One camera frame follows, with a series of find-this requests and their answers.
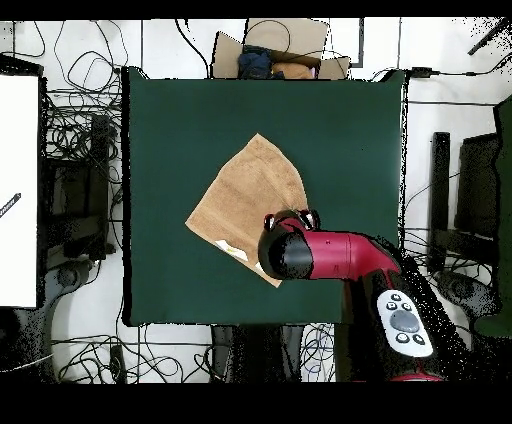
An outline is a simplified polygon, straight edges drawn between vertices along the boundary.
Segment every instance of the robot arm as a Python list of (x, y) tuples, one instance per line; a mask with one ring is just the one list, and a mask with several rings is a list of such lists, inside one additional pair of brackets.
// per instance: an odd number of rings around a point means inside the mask
[(315, 211), (286, 210), (265, 217), (258, 257), (276, 279), (345, 282), (343, 310), (350, 324), (337, 325), (335, 333), (337, 381), (442, 379), (399, 259), (375, 239), (322, 231)]

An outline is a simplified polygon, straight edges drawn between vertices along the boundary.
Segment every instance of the green table surface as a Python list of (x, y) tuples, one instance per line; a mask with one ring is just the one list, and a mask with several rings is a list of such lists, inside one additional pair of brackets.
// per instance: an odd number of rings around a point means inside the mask
[(185, 221), (260, 133), (298, 169), (322, 228), (397, 243), (404, 74), (378, 83), (149, 80), (130, 68), (129, 79), (129, 324), (341, 322), (342, 282), (275, 288)]

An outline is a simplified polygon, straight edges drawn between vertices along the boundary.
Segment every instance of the tag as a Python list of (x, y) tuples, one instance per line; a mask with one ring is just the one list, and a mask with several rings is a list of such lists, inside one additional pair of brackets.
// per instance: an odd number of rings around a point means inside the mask
[(236, 256), (237, 258), (243, 259), (244, 261), (248, 261), (247, 254), (236, 247), (230, 246), (226, 240), (217, 240), (215, 243), (224, 250), (224, 252), (229, 253), (231, 256)]

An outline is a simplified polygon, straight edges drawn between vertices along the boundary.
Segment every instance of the brown towel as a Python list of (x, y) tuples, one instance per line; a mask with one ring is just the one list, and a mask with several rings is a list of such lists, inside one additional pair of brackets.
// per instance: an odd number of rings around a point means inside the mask
[(300, 63), (275, 63), (272, 72), (277, 74), (282, 71), (285, 79), (313, 79), (313, 73), (306, 65)]
[(307, 209), (302, 180), (283, 153), (256, 134), (222, 167), (185, 225), (278, 287), (281, 281), (258, 268), (258, 241), (265, 215), (283, 209)]

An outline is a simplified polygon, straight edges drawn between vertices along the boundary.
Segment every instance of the cardboard box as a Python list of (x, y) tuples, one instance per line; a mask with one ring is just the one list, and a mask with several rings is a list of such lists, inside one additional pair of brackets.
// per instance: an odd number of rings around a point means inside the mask
[(242, 43), (223, 32), (217, 32), (212, 76), (238, 78), (238, 57), (242, 54), (243, 46), (249, 45), (269, 49), (273, 62), (300, 63), (316, 68), (316, 79), (346, 79), (349, 57), (321, 60), (327, 32), (326, 23), (306, 18), (248, 19)]

